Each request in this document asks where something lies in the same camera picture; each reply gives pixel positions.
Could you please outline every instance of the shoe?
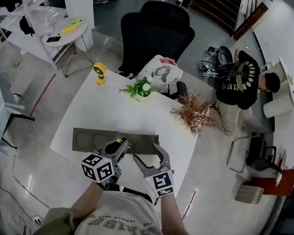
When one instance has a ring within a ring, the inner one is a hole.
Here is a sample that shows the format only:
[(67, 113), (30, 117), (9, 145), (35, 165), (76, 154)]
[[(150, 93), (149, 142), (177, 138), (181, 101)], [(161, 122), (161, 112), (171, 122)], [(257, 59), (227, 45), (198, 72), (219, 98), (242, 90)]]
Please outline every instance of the shoe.
[(94, 0), (94, 3), (99, 4), (99, 3), (107, 3), (108, 0)]

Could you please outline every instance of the khaki pants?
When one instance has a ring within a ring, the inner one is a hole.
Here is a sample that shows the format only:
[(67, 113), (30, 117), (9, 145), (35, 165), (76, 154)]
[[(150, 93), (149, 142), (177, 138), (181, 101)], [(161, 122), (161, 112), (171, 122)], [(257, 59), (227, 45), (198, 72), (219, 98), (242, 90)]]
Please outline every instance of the khaki pants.
[(242, 110), (237, 105), (229, 105), (222, 102), (216, 103), (216, 108), (210, 109), (210, 115), (216, 120), (217, 128), (226, 136), (232, 136), (237, 127), (239, 116), (252, 117), (252, 109)]

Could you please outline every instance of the smartphone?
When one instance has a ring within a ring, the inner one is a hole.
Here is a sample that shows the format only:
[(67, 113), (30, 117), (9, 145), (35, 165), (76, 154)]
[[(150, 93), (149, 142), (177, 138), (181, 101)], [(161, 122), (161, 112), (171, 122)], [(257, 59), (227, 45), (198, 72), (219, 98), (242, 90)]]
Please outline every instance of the smartphone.
[(53, 42), (58, 42), (61, 37), (49, 37), (47, 39), (47, 43), (53, 43)]

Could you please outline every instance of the chair backrest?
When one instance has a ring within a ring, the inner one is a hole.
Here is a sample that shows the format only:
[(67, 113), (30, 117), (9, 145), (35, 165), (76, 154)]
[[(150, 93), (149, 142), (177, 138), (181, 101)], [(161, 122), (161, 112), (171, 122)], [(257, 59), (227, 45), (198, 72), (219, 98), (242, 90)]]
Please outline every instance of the chair backrest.
[[(157, 4), (161, 4), (158, 11), (152, 13)], [(165, 15), (170, 7), (179, 13)], [(187, 12), (165, 2), (147, 2), (142, 12), (126, 14), (121, 19), (121, 29), (124, 53), (119, 70), (128, 73), (139, 73), (158, 54), (177, 61), (195, 36)]]

